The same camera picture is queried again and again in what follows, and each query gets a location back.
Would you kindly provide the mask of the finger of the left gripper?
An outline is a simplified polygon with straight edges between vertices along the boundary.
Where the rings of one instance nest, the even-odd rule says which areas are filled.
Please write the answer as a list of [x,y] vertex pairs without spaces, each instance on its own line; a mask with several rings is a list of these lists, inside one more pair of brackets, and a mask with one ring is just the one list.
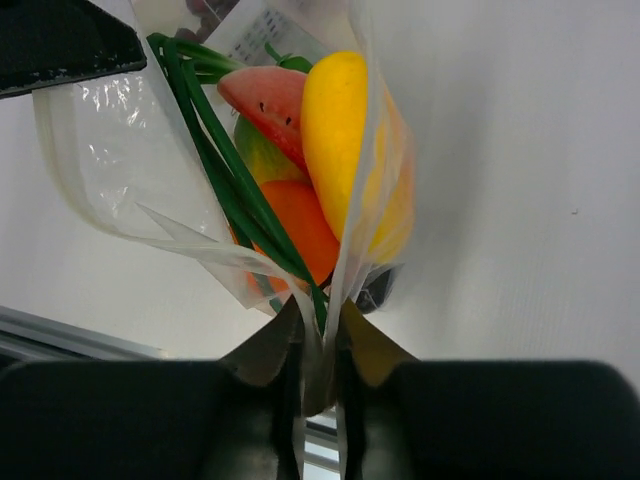
[[1,3],[1,96],[140,71],[134,27],[91,1]]

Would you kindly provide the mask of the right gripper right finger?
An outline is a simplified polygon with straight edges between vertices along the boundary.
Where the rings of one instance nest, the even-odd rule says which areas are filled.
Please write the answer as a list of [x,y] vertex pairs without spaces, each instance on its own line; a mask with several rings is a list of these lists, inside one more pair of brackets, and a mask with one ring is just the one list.
[[635,479],[639,397],[592,360],[420,360],[340,312],[345,479]]

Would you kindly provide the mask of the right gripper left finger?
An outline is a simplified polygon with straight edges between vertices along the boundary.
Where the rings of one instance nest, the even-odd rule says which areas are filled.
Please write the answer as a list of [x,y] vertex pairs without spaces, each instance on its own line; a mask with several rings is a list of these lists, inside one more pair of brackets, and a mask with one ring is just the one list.
[[5,360],[5,479],[299,479],[303,328],[288,301],[211,360]]

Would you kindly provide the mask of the green scallion bunch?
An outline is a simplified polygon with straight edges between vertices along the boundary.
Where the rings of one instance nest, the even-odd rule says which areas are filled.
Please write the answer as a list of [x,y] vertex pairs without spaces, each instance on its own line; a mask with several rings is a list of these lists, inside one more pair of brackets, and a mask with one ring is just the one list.
[[324,333],[326,295],[269,206],[231,138],[207,99],[196,75],[195,62],[178,53],[179,41],[161,33],[147,37],[167,80],[208,180],[240,245],[258,246],[284,271],[311,289],[315,323]]

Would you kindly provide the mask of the orange tangerine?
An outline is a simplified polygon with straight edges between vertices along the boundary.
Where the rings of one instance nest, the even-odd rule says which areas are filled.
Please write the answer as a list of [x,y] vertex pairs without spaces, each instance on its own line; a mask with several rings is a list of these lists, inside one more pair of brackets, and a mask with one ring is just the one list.
[[271,180],[262,183],[260,189],[313,280],[322,284],[336,266],[340,244],[324,217],[313,187],[297,180]]

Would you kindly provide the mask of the watermelon slice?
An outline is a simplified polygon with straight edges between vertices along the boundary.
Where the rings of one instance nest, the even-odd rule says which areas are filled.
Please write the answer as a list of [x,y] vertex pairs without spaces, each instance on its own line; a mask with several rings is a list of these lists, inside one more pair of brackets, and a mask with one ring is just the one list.
[[223,76],[217,91],[308,177],[300,132],[306,79],[297,70],[252,66]]

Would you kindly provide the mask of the clear zip top bag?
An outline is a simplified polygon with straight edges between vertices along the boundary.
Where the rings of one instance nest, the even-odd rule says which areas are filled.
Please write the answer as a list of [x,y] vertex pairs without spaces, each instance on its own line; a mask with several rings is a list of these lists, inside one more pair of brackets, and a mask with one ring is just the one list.
[[197,78],[234,146],[234,127],[242,115],[220,96],[217,83],[235,70],[277,66],[275,61],[247,65],[203,44],[151,32],[142,40],[148,59],[143,70],[38,93],[34,109],[49,172],[69,207],[85,222],[110,236],[198,263],[243,313],[263,315],[264,326],[288,301],[296,303],[304,333],[302,409],[316,414],[336,399],[343,305],[352,302],[357,307],[357,296],[366,286],[396,271],[406,256],[413,227],[392,262],[373,261],[369,248],[398,177],[385,160],[377,202],[365,205],[365,188],[376,166],[377,130],[390,119],[386,97],[391,96],[378,65],[370,3],[266,3],[329,49],[320,60],[353,51],[364,57],[368,71],[360,160],[343,235],[335,236],[339,255],[333,272],[319,285],[326,295],[324,333],[315,323],[310,286],[276,265],[258,246],[241,246],[232,232],[147,37],[161,33],[179,41],[178,53],[195,62]]

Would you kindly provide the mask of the green orange mango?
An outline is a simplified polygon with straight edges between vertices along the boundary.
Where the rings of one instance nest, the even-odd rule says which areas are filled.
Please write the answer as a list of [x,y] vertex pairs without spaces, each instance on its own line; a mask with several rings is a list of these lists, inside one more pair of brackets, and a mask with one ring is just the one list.
[[244,116],[237,118],[233,138],[241,159],[258,185],[280,180],[310,184],[308,176]]

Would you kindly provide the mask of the green chili pepper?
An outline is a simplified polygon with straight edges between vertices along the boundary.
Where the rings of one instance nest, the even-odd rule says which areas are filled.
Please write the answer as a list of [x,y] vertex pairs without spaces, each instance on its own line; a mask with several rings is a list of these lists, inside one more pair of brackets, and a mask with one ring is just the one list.
[[292,54],[280,55],[269,42],[264,44],[264,49],[276,62],[276,65],[281,68],[295,70],[305,74],[309,73],[313,68],[313,64],[302,56]]

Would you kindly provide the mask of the yellow orange mango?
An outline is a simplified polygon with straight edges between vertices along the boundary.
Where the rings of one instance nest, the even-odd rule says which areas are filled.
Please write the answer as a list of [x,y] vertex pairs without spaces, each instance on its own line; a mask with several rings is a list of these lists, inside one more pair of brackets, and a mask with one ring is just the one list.
[[[300,127],[304,157],[325,219],[338,238],[343,235],[360,160],[367,80],[364,57],[341,51],[316,63],[304,85]],[[376,166],[365,188],[365,205],[371,207],[377,202],[383,162],[390,161],[398,183],[369,248],[373,261],[383,264],[392,262],[408,241],[415,192],[406,124],[391,96],[386,104],[390,119],[377,130]]]

